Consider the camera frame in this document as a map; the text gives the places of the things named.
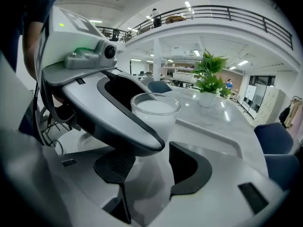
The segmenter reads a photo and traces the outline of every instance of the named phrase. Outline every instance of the blue chair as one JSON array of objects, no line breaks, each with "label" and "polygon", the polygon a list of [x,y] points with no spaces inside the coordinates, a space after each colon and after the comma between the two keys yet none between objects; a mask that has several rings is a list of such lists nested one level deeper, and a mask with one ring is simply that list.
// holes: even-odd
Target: blue chair
[{"label": "blue chair", "polygon": [[293,147],[292,136],[280,123],[258,125],[254,131],[263,154],[288,154]]},{"label": "blue chair", "polygon": [[290,189],[300,171],[298,158],[293,155],[264,156],[269,178],[284,191]]},{"label": "blue chair", "polygon": [[166,93],[172,91],[164,81],[152,81],[147,84],[147,88],[153,93]]}]

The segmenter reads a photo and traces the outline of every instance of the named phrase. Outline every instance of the table surface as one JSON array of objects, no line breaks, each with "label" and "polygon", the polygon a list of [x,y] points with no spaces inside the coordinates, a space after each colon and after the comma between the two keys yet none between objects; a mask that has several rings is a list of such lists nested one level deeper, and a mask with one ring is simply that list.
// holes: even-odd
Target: table surface
[{"label": "table surface", "polygon": [[[242,148],[244,160],[251,167],[268,176],[265,158],[258,138],[244,115],[234,104],[216,97],[212,107],[203,108],[198,103],[200,93],[185,88],[175,87],[172,91],[164,94],[177,99],[181,103],[179,119],[237,141]],[[226,119],[224,111],[227,112],[230,121]]]}]

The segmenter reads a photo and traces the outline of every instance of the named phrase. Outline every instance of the balcony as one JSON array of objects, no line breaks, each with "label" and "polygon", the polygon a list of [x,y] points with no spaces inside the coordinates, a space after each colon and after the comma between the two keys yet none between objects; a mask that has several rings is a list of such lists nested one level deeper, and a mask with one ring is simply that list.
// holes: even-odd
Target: balcony
[{"label": "balcony", "polygon": [[201,21],[204,18],[224,19],[256,27],[279,39],[293,50],[292,35],[285,28],[260,14],[229,6],[198,5],[191,6],[189,8],[174,9],[156,17],[151,17],[139,25],[129,28],[130,31],[99,26],[98,28],[111,41],[127,42],[147,31],[155,29],[155,19],[159,19],[157,24],[158,26],[163,26],[186,20]]}]

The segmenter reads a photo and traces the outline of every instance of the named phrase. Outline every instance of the person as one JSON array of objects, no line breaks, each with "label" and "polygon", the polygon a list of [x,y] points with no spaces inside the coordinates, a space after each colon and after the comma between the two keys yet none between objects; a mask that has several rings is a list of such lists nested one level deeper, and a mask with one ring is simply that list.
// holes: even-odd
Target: person
[{"label": "person", "polygon": [[[23,44],[24,64],[30,76],[37,80],[34,63],[34,53],[36,45],[49,12],[56,0],[14,0],[13,6],[4,9],[2,17],[7,23],[0,29],[0,50],[9,62],[12,69],[16,72],[18,43],[21,35]],[[32,108],[28,108],[19,131],[36,137],[40,140],[37,133],[33,130]]]},{"label": "person", "polygon": [[227,80],[226,88],[228,88],[229,90],[232,89],[232,80],[231,80],[231,79],[228,79],[228,80]]},{"label": "person", "polygon": [[161,26],[161,16],[158,16],[159,14],[160,13],[159,13],[159,11],[157,9],[153,9],[152,10],[151,17],[153,18],[153,25],[154,25],[155,28]]}]

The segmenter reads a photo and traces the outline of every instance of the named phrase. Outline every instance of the window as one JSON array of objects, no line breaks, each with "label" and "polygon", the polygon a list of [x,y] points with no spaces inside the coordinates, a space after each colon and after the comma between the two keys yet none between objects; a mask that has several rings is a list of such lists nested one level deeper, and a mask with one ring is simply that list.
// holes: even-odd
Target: window
[{"label": "window", "polygon": [[256,83],[256,76],[251,76],[250,77],[250,85],[255,85]]},{"label": "window", "polygon": [[254,86],[258,83],[265,86],[273,86],[275,84],[275,80],[275,76],[250,76],[250,85]]},{"label": "window", "polygon": [[269,85],[274,86],[275,85],[275,80],[276,80],[276,77],[269,77]]},{"label": "window", "polygon": [[268,77],[257,77],[256,83],[261,85],[268,85]]}]

